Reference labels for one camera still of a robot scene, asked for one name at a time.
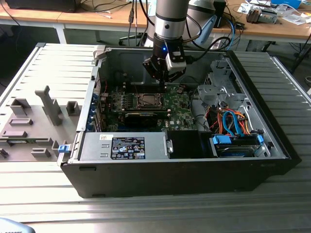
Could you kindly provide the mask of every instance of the cable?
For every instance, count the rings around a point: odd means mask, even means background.
[[[127,34],[127,43],[128,46],[130,47],[130,32],[131,32],[131,26],[132,24],[130,23],[130,26],[128,27],[128,34]]]
[[[189,36],[189,38],[191,38],[192,36],[191,36],[191,34],[190,34],[190,30],[189,30],[189,25],[188,25],[187,19],[186,19],[186,28],[187,28],[188,36]],[[198,47],[199,49],[205,50],[203,47],[199,46],[199,45],[198,45],[197,43],[195,43],[194,41],[192,41],[192,43],[193,43],[196,47]]]
[[[234,34],[235,34],[235,28],[234,28],[234,26],[233,26],[233,23],[232,23],[229,19],[227,19],[227,18],[225,18],[225,19],[230,23],[231,28],[232,28],[232,38],[231,38],[231,42],[230,42],[230,44],[229,44],[229,47],[227,48],[227,50],[229,50],[230,47],[231,47],[231,45],[232,45],[232,43],[233,43]]]
[[[100,10],[100,11],[97,11],[97,10],[90,11],[90,10],[84,8],[82,4],[81,4],[80,6],[81,6],[81,8],[82,8],[83,10],[85,10],[85,11],[96,13],[96,12],[102,12],[102,11],[110,11],[110,10],[113,10],[113,9],[115,9],[115,8],[122,7],[122,6],[126,6],[126,5],[131,4],[131,3],[132,3],[132,2],[129,1],[128,3],[122,4],[122,5],[118,5],[118,6],[109,8],[109,9]]]
[[[200,25],[196,20],[194,20],[194,18],[192,18],[191,16],[187,15],[187,17],[188,17],[192,22],[194,22],[194,23],[198,26],[200,32],[199,32],[198,35],[196,35],[196,36],[194,36],[194,37],[191,37],[191,36],[190,36],[190,38],[187,39],[187,40],[184,40],[183,43],[193,42],[195,39],[199,38],[200,35],[202,34],[202,27],[201,27],[201,25]],[[190,35],[187,19],[186,19],[186,27],[187,27],[188,34]]]
[[[104,5],[113,4],[115,1],[116,1],[116,0],[113,0],[112,2],[109,2],[109,3],[101,3],[101,4],[98,4],[98,5],[96,5],[96,6],[94,6],[94,4],[93,4],[94,10],[96,10],[97,7],[99,7],[99,6],[104,6]]]
[[[233,17],[233,15],[232,15],[232,13],[231,13],[230,8],[228,7],[228,5],[226,5],[226,8],[228,9],[228,12],[229,12],[229,14],[228,14],[228,15],[230,15],[230,17],[231,17],[231,21],[234,23],[234,21],[236,21],[236,20],[235,20],[235,18]]]
[[[135,0],[135,46],[137,46],[137,0]]]
[[[199,56],[199,57],[197,57],[197,58],[194,58],[194,59],[193,59],[193,62],[199,61],[202,57],[204,57],[204,56],[207,54],[207,52],[210,50],[210,48],[212,48],[218,41],[220,41],[220,40],[222,40],[222,39],[226,39],[226,40],[228,41],[228,43],[227,43],[224,47],[219,48],[219,49],[217,49],[217,50],[224,49],[224,48],[226,48],[226,47],[231,43],[231,39],[230,39],[229,37],[227,37],[227,36],[219,37],[219,38],[217,38],[216,40],[214,40],[214,41],[210,44],[210,46],[202,53],[201,56]]]
[[[151,23],[151,25],[154,26],[155,24],[149,19],[148,13],[146,13],[145,8],[144,8],[144,5],[142,4],[142,1],[139,0],[139,3],[140,3],[141,9],[142,9],[142,11],[143,11],[145,17],[147,18],[147,20],[149,21],[149,23]]]
[[[290,46],[293,48],[293,50],[295,50],[296,52],[300,52],[299,50],[297,50],[293,45],[294,44],[292,44],[292,43],[289,43],[290,44]]]
[[[305,49],[305,46],[307,45],[308,41],[310,40],[310,37],[311,37],[311,33],[310,33],[310,35],[309,35],[309,37],[308,37],[307,41],[306,41],[306,42],[305,42],[305,44],[303,45],[303,47],[302,47],[301,51],[300,51],[300,52],[299,52],[299,54],[297,55],[297,58],[298,58],[298,57],[299,57],[299,55],[301,54],[302,50],[304,50],[304,49]]]
[[[179,84],[181,84],[181,81],[183,81],[183,79],[185,78],[191,78],[192,80],[194,80],[197,84],[200,84],[194,77],[190,76],[190,75],[186,75],[184,77],[181,78],[181,80],[179,81]]]
[[[1,3],[1,6],[2,6],[2,8],[4,9],[4,11],[11,17],[12,20],[14,20],[14,22],[15,22],[18,26],[20,26],[20,24],[13,18],[13,16],[11,16],[10,13],[7,12],[7,10],[4,8],[4,5],[3,5],[3,3],[2,3],[1,0],[0,0],[0,3]]]
[[[291,70],[291,73],[294,73],[294,71],[296,70],[296,68],[299,66],[299,64],[303,61],[304,59],[304,56],[307,55],[307,53],[309,52],[309,49],[311,48],[311,45],[310,47],[305,51],[303,52],[302,54],[302,57],[300,57],[300,54],[301,52],[305,49],[305,46],[307,45],[308,41],[310,40],[310,37],[311,37],[311,33],[308,37],[308,39],[306,40],[305,44],[303,45],[303,47],[301,48],[301,51],[298,53],[295,61],[294,61],[294,64],[293,64],[293,67],[292,67],[292,70]]]
[[[226,116],[227,116],[229,113],[233,116],[234,125],[235,125],[235,129],[236,129],[236,131],[237,131],[237,134],[243,136],[243,133],[242,133],[241,129],[239,128],[239,125],[238,125],[238,118],[237,118],[235,112],[227,111],[227,112],[224,113],[224,115],[223,115],[223,126],[224,126],[224,129],[225,129],[228,133],[230,133],[231,136],[234,136],[234,133],[233,133],[230,129],[228,129],[228,127],[227,127],[226,124],[225,124]]]
[[[304,81],[305,81],[306,85],[310,86],[311,85],[311,76],[305,77]]]
[[[4,86],[5,88],[7,88],[7,86],[6,86],[6,85],[3,85],[2,83],[0,83],[0,85],[1,85],[1,86]]]
[[[148,0],[146,0],[146,10],[147,10],[147,12],[148,12]],[[141,39],[140,39],[140,41],[139,41],[139,46],[142,46],[142,42],[143,42],[143,40],[144,40],[144,36],[145,36],[145,34],[146,34],[146,31],[148,30],[148,26],[149,26],[148,18],[146,18],[146,20],[147,20],[147,27],[146,27],[145,31],[143,32],[143,34],[142,34],[142,36],[141,36]]]

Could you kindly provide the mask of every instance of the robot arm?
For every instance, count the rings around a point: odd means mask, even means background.
[[[186,72],[183,39],[189,0],[157,0],[153,54],[143,62],[160,85]]]

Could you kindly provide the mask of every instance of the floor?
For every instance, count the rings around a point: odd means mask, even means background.
[[[0,63],[0,94],[4,91],[4,86],[10,83],[37,42],[59,42],[56,30],[52,28],[14,26],[12,31],[14,32],[13,37],[8,37],[6,34],[0,37],[0,51],[2,56],[2,62]],[[72,29],[66,30],[65,33],[69,44],[98,44],[94,31]],[[124,36],[127,36],[127,32],[100,32],[101,40],[107,45],[118,45],[119,38]],[[131,40],[130,45],[134,46],[135,40]],[[261,43],[253,43],[252,48],[248,50],[259,50],[260,47]],[[286,68],[290,68],[295,60],[294,53],[296,53],[296,51],[289,43],[277,42],[275,45],[269,47],[268,52],[276,56]],[[311,58],[305,59],[294,73],[294,77],[305,90],[309,89],[308,85],[305,83],[305,77],[311,75],[310,63]]]

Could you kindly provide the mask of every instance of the black cable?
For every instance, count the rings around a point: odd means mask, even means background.
[[[131,26],[132,24],[130,23],[130,26],[128,27],[128,34],[127,34],[127,43],[128,46],[130,47],[130,32],[131,32]]]
[[[187,17],[188,17],[192,22],[194,22],[196,26],[198,26],[198,28],[199,28],[199,30],[200,30],[200,32],[199,32],[199,36],[200,36],[200,35],[202,34],[202,27],[201,27],[201,25],[200,25],[194,18],[192,18],[190,15],[187,15]]]
[[[305,46],[307,45],[308,41],[310,40],[310,37],[311,37],[311,33],[308,37],[308,39],[306,40],[305,44],[303,45],[303,47],[301,48],[301,51],[298,53],[295,61],[294,61],[294,64],[293,64],[293,67],[292,67],[292,70],[291,70],[291,73],[294,73],[294,71],[296,70],[296,68],[299,66],[299,64],[302,62],[302,60],[304,59],[304,56],[307,55],[308,53],[308,50],[307,49],[303,54],[302,56],[300,57],[300,54],[301,52],[305,49]]]
[[[122,6],[126,6],[126,5],[131,4],[131,3],[132,3],[132,2],[129,1],[128,3],[122,4],[122,5],[119,5],[119,6],[115,6],[115,7],[109,8],[109,9],[100,10],[100,11],[96,11],[96,10],[95,10],[95,11],[90,11],[90,10],[84,8],[82,4],[81,4],[80,6],[81,6],[81,8],[82,8],[83,10],[85,10],[85,11],[96,13],[96,12],[102,12],[102,11],[110,11],[110,10],[113,10],[113,9],[115,9],[115,8],[122,7]]]
[[[182,77],[181,80],[179,81],[179,83],[181,83],[181,81],[183,81],[183,79],[185,79],[185,78],[191,78],[191,79],[194,80],[197,84],[200,85],[200,83],[199,83],[193,76],[191,76],[191,75],[186,75],[186,76]]]
[[[134,22],[134,1],[135,0],[132,1],[132,8],[130,10],[130,15],[128,17],[128,22],[130,24],[128,28],[128,35],[127,35],[128,46],[130,46],[130,32],[131,32],[132,23]]]
[[[144,5],[142,4],[142,1],[139,0],[139,3],[140,3],[141,9],[142,9],[142,11],[143,11],[145,17],[147,18],[147,20],[149,21],[149,23],[151,23],[151,25],[154,26],[155,24],[149,19],[148,13],[146,13],[145,8],[144,8]]]
[[[216,40],[214,40],[214,41],[210,44],[210,46],[202,53],[201,56],[199,56],[199,57],[197,57],[197,58],[194,58],[193,61],[194,61],[194,62],[199,61],[202,57],[204,57],[204,56],[207,54],[208,51],[210,51],[210,48],[212,48],[213,45],[215,45],[218,41],[220,41],[220,40],[222,40],[222,39],[226,39],[226,40],[228,41],[228,43],[227,43],[225,46],[223,46],[223,47],[221,47],[221,48],[219,48],[219,49],[213,50],[213,51],[222,50],[222,49],[228,47],[229,44],[231,43],[231,39],[230,39],[229,37],[227,37],[227,36],[219,37],[219,38],[217,38]]]
[[[239,29],[240,35],[239,35],[237,38],[235,38],[235,39],[233,40],[233,41],[236,41],[236,40],[238,40],[238,41],[237,41],[235,44],[231,45],[231,47],[234,47],[234,46],[237,44],[237,46],[236,46],[235,49],[238,48],[239,43],[240,43],[240,41],[241,41],[241,35],[242,35],[242,33],[244,32],[244,30],[242,30],[242,32],[241,32],[240,28],[238,28],[238,29]]]
[[[188,33],[189,38],[192,38],[192,36],[191,36],[191,34],[190,34],[190,30],[189,30],[189,25],[188,25],[187,19],[186,19],[186,28],[187,28],[187,33]],[[199,48],[199,49],[201,49],[201,50],[204,50],[203,47],[199,46],[199,45],[198,45],[197,43],[195,43],[194,41],[192,41],[192,43],[193,43],[197,48]]]
[[[233,17],[233,15],[230,11],[230,8],[227,5],[226,5],[226,8],[228,9],[229,14],[227,12],[224,12],[224,13],[230,15],[232,23],[234,23],[234,21],[236,22],[235,18]]]
[[[12,20],[14,20],[14,22],[20,26],[20,24],[13,18],[13,16],[10,15],[10,13],[7,12],[7,10],[4,8],[2,1],[0,0],[1,6],[4,9],[4,11],[11,17]]]
[[[96,10],[96,9],[97,9],[97,7],[99,7],[99,6],[104,6],[104,5],[110,5],[110,4],[113,4],[115,1],[116,1],[116,0],[113,0],[112,2],[109,2],[109,3],[101,3],[101,4],[98,4],[98,5],[96,5],[96,6],[93,6],[93,7],[94,7],[94,10]]]
[[[146,0],[146,10],[147,10],[147,12],[148,12],[148,0]],[[139,46],[142,46],[142,42],[143,42],[144,37],[145,37],[145,35],[146,35],[146,32],[147,32],[147,30],[148,30],[148,26],[149,26],[148,18],[146,18],[146,20],[147,20],[147,27],[146,27],[145,31],[143,32],[143,34],[142,34],[142,36],[141,36],[141,39],[140,39],[140,41],[139,41]]]
[[[308,41],[310,40],[310,37],[311,37],[311,33],[310,33],[310,35],[309,35],[309,37],[308,37],[307,41],[306,41],[306,42],[305,42],[305,44],[303,45],[303,47],[302,47],[301,51],[299,52],[299,54],[298,54],[297,58],[298,58],[298,57],[299,57],[299,55],[301,54],[302,50],[304,50],[304,49],[305,49],[305,46],[307,45]]]
[[[187,33],[188,33],[189,38],[191,38],[191,34],[190,34],[190,31],[189,31],[189,25],[188,25],[187,19],[186,19],[186,29],[187,29]],[[199,46],[198,44],[196,44],[194,41],[192,41],[192,43],[193,43],[196,47],[198,47],[199,49],[201,49],[201,50],[206,50],[205,48],[203,48],[203,47]],[[223,46],[223,47],[221,47],[221,48],[218,48],[218,49],[215,49],[215,50],[210,50],[210,51],[220,51],[220,50],[222,50],[222,49],[228,47],[229,44],[227,44],[226,46]]]
[[[0,83],[0,85],[1,85],[1,86],[4,86],[5,88],[7,88],[7,86],[6,86],[6,85],[3,85],[2,83]]]
[[[293,46],[292,43],[289,43],[289,44],[290,44],[290,46],[293,48],[293,50],[295,50],[296,52],[300,52],[299,50],[297,50],[297,49]]]
[[[135,46],[137,46],[137,0],[135,0]]]

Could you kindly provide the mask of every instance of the blue plastic latch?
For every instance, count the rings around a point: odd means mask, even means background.
[[[92,97],[93,97],[95,100],[98,100],[98,95],[96,95],[95,93],[93,93]]]
[[[95,111],[90,110],[88,114],[92,117],[95,115]]]
[[[228,135],[215,135],[213,137],[214,144],[231,144],[231,139]]]
[[[263,137],[261,135],[258,135],[257,139],[258,139],[260,144],[262,144],[264,142]]]
[[[61,145],[58,147],[59,153],[69,153],[69,145]]]

